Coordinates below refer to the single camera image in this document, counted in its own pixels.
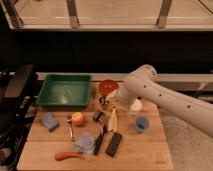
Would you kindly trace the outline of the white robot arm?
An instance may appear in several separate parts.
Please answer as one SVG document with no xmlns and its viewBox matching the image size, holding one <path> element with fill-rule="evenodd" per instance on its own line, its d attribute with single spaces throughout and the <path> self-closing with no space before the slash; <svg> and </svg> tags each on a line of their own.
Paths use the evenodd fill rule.
<svg viewBox="0 0 213 171">
<path fill-rule="evenodd" d="M 213 137 L 213 105 L 157 84 L 156 75 L 153 66 L 142 65 L 130 72 L 123 84 L 106 99 L 116 99 L 124 106 L 130 106 L 137 97 L 142 97 Z"/>
</svg>

